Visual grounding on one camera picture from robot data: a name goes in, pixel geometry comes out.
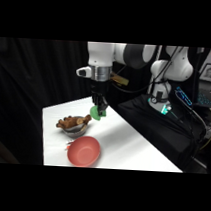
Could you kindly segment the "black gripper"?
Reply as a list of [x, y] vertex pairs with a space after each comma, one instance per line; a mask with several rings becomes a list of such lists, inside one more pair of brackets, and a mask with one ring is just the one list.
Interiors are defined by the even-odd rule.
[[102, 115], [103, 112], [106, 111], [108, 106], [108, 102], [106, 101], [105, 97], [101, 98], [100, 105], [99, 105], [99, 98], [98, 96], [106, 96], [108, 93], [108, 87], [110, 83], [106, 81], [91, 81], [91, 94], [92, 100], [95, 106], [98, 105], [98, 114]]

